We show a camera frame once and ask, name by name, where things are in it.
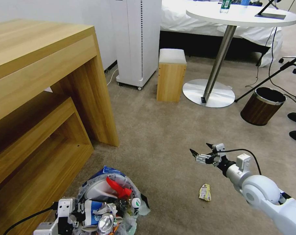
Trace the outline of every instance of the blue cup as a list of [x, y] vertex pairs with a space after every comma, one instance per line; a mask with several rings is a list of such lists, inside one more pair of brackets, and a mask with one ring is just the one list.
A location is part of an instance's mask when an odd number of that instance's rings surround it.
[[243, 6], [248, 6], [249, 2], [250, 2], [250, 0], [242, 0], [242, 2], [240, 4]]

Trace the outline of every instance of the white cushion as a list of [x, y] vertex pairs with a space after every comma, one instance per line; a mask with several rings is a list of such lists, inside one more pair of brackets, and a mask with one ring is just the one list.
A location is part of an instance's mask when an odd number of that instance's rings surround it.
[[162, 64], [186, 64], [184, 50], [160, 49], [159, 63]]

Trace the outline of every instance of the round metal table base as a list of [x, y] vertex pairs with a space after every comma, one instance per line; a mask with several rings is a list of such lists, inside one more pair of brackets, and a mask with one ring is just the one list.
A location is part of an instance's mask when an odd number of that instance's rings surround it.
[[234, 102], [235, 94], [231, 88], [216, 82], [207, 103], [202, 103], [201, 97], [204, 96], [207, 82], [207, 79], [195, 79], [185, 83], [183, 86], [184, 95], [194, 103], [210, 108], [222, 108]]

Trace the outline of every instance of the table top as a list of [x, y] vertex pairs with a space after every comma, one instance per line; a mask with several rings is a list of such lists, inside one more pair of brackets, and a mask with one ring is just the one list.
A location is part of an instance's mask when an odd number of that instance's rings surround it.
[[0, 78], [91, 35], [90, 25], [16, 19], [0, 23]]
[[217, 2], [197, 2], [192, 8], [187, 8], [186, 14], [192, 18], [217, 24], [227, 24], [246, 27], [278, 27], [296, 24], [296, 14], [284, 10], [267, 8], [264, 13], [286, 15], [284, 20], [255, 17], [262, 7], [231, 4], [228, 13], [220, 13], [221, 4]]

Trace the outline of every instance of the red plastic piece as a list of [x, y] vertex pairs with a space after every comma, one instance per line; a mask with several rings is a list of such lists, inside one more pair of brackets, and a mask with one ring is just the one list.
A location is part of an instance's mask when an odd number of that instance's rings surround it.
[[111, 180], [109, 177], [107, 177], [107, 183], [110, 185], [112, 189], [114, 189], [118, 193], [117, 197], [119, 199], [129, 198], [132, 194], [131, 189], [121, 187], [117, 182]]

